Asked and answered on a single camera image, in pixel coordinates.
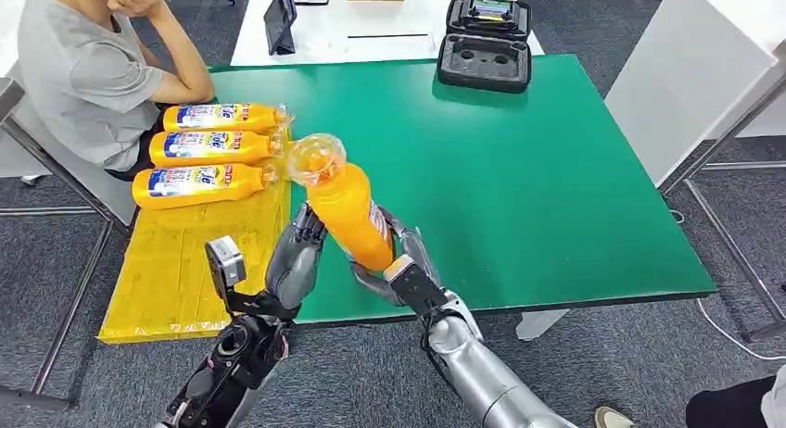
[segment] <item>shoe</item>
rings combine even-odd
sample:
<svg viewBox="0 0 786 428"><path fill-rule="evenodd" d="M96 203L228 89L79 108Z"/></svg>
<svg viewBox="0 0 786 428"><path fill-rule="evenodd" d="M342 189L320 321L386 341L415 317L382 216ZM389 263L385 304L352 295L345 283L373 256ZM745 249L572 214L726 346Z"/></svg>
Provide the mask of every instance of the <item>shoe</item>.
<svg viewBox="0 0 786 428"><path fill-rule="evenodd" d="M633 421L609 407L598 407L595 409L596 428L634 428Z"/></svg>

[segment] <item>man's hand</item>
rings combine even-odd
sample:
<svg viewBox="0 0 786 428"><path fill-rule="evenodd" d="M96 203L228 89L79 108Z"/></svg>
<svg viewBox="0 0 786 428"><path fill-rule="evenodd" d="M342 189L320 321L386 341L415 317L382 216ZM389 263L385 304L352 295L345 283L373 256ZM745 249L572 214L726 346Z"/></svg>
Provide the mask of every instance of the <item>man's hand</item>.
<svg viewBox="0 0 786 428"><path fill-rule="evenodd" d="M107 6L129 18L147 16L154 18L167 5L164 0L108 0Z"/></svg>

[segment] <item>yellow bottle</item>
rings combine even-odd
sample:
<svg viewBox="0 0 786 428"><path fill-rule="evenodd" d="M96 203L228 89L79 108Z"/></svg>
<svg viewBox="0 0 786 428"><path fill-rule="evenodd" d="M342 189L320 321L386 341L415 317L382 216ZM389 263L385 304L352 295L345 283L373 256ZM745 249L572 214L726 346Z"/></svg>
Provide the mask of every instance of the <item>yellow bottle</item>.
<svg viewBox="0 0 786 428"><path fill-rule="evenodd" d="M341 141L313 134L297 141L287 169L306 188L309 204L347 255L370 271L393 262L392 235L385 217L371 198L363 170L347 162Z"/></svg>
<svg viewBox="0 0 786 428"><path fill-rule="evenodd" d="M238 130L264 133L284 122L284 106L267 107L249 103L178 106L169 107L164 112L164 130L167 132Z"/></svg>
<svg viewBox="0 0 786 428"><path fill-rule="evenodd" d="M150 160L156 167L206 166L280 157L280 132L265 136L254 132L163 132L150 141Z"/></svg>
<svg viewBox="0 0 786 428"><path fill-rule="evenodd" d="M181 208L228 199L243 199L279 180L272 163L261 168L243 164L143 170L133 179L133 200L140 208Z"/></svg>

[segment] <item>black shorts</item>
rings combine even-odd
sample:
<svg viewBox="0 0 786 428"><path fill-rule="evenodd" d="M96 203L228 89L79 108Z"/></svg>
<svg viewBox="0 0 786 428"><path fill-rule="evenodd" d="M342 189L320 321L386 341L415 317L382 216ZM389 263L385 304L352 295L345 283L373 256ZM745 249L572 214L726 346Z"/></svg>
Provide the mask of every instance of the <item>black shorts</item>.
<svg viewBox="0 0 786 428"><path fill-rule="evenodd" d="M153 124L153 127L139 136L139 155L136 157L136 163L131 166L130 169L125 171L106 170L108 174L112 175L118 180L130 183L133 181L133 178L136 176L136 174L140 171L153 169L153 162L150 161L150 141L153 140L154 134L163 132L164 130L164 111L166 110L166 107L168 106L162 107L161 114L158 115L158 119L156 120L156 123Z"/></svg>
<svg viewBox="0 0 786 428"><path fill-rule="evenodd" d="M688 428L767 428L761 401L773 386L774 375L720 391L703 391L688 402L685 424Z"/></svg>

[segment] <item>gray carpet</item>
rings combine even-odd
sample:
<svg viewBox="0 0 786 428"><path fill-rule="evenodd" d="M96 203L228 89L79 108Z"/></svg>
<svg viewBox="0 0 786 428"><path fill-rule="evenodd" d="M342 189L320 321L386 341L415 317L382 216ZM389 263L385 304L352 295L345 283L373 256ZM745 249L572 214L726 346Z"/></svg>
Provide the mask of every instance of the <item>gray carpet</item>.
<svg viewBox="0 0 786 428"><path fill-rule="evenodd" d="M244 0L171 0L210 64L226 64L234 49ZM656 7L655 0L529 0L547 52L578 54L605 93ZM152 44L144 22L140 34ZM786 157L786 141L742 140L730 160ZM786 295L786 171L702 175L697 182L729 230L772 286ZM0 180L0 207L79 204L51 178L33 189ZM720 284L707 310L733 334L769 322L750 285L685 191L669 205L686 215L685 234ZM95 217L0 220L0 384L29 385L54 325L70 299L97 237ZM0 403L0 426L152 426L210 340L105 346L93 338L117 278L124 242L113 235L47 391L77 397L80 409L51 414ZM581 427L591 412L613 405L644 428L684 426L686 401L773 373L780 362L752 359L715 333L693 301L569 312L541 338L515 338L516 314L479 319L488 345L549 405ZM242 426L474 427L461 402L432 372L417 347L413 323L309 329L296 333L292 359ZM758 342L763 354L786 353L786 337Z"/></svg>

